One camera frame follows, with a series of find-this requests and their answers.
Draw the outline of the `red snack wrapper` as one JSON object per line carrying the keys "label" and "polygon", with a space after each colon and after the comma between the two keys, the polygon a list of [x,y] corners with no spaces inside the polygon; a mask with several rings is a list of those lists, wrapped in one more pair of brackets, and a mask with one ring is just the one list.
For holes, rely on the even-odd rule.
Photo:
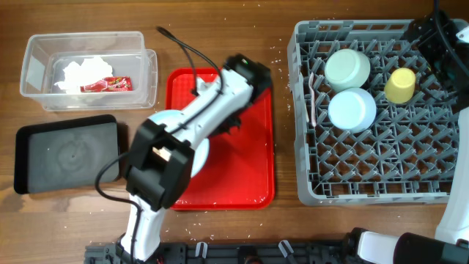
{"label": "red snack wrapper", "polygon": [[93,84],[80,87],[81,92],[130,92],[133,90],[128,76],[105,77]]}

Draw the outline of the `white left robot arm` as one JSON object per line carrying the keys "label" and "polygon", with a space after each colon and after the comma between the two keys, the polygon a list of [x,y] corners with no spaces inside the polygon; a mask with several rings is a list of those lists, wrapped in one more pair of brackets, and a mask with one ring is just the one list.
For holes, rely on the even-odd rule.
{"label": "white left robot arm", "polygon": [[126,190],[133,205],[120,245],[129,263],[147,261],[160,244],[166,210],[185,192],[196,149],[216,132],[226,133],[233,119],[271,88],[265,65],[236,54],[209,84],[196,85],[197,97],[173,117],[149,117],[128,152]]}

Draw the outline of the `white plastic spoon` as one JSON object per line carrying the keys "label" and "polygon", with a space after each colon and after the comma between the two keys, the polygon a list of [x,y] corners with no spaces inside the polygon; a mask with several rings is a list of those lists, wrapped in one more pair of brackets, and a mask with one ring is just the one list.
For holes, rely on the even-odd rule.
{"label": "white plastic spoon", "polygon": [[304,113],[305,113],[305,117],[306,117],[306,122],[310,122],[309,120],[309,113],[308,113],[308,109],[307,109],[307,106],[305,105],[304,106]]}

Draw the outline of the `light blue bowl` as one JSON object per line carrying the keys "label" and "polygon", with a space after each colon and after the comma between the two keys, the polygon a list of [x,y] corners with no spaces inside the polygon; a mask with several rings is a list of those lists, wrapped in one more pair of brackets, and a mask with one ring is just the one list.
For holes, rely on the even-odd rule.
{"label": "light blue bowl", "polygon": [[377,116],[377,106],[365,89],[350,88],[336,94],[328,105],[328,118],[332,124],[350,133],[368,129]]}

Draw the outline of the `white plastic fork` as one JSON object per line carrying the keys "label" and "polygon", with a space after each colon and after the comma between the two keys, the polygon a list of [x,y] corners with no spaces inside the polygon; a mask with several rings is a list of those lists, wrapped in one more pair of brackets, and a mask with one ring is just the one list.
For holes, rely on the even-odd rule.
{"label": "white plastic fork", "polygon": [[308,86],[309,86],[309,92],[311,96],[311,111],[310,111],[310,122],[313,128],[316,127],[317,121],[316,121],[316,116],[315,116],[315,94],[314,94],[314,73],[311,73],[309,76],[309,81],[308,81]]}

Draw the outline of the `yellow plastic cup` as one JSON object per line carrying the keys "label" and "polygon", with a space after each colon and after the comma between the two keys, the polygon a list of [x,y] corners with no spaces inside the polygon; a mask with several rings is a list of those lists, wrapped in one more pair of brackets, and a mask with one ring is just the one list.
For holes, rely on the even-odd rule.
{"label": "yellow plastic cup", "polygon": [[392,103],[406,103],[413,97],[415,85],[415,73],[409,68],[399,68],[392,72],[385,85],[385,97]]}

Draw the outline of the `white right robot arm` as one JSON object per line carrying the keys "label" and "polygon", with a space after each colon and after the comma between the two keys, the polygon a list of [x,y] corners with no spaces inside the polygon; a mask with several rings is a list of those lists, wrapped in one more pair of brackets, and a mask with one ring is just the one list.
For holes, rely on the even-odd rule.
{"label": "white right robot arm", "polygon": [[409,40],[429,43],[419,51],[437,80],[455,91],[458,112],[458,156],[445,213],[435,236],[406,232],[399,237],[355,228],[344,237],[342,263],[468,263],[468,42],[434,3],[429,18],[414,20],[405,32]]}

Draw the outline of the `light blue plate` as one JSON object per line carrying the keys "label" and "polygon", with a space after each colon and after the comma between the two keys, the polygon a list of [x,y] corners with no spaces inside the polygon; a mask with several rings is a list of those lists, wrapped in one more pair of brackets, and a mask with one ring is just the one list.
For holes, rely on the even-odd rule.
{"label": "light blue plate", "polygon": [[[161,121],[172,119],[173,117],[178,117],[182,112],[180,110],[169,109],[159,112],[148,117],[149,120],[159,123]],[[191,177],[195,177],[205,165],[210,151],[210,140],[208,138],[204,139],[200,145],[195,150],[195,156],[193,160],[193,166],[191,171]]]}

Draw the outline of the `mint green bowl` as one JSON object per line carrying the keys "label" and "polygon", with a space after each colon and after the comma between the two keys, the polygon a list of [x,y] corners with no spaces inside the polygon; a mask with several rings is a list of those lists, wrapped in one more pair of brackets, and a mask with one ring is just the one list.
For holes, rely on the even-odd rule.
{"label": "mint green bowl", "polygon": [[325,64],[325,78],[335,92],[362,87],[371,73],[369,58],[352,49],[341,49]]}

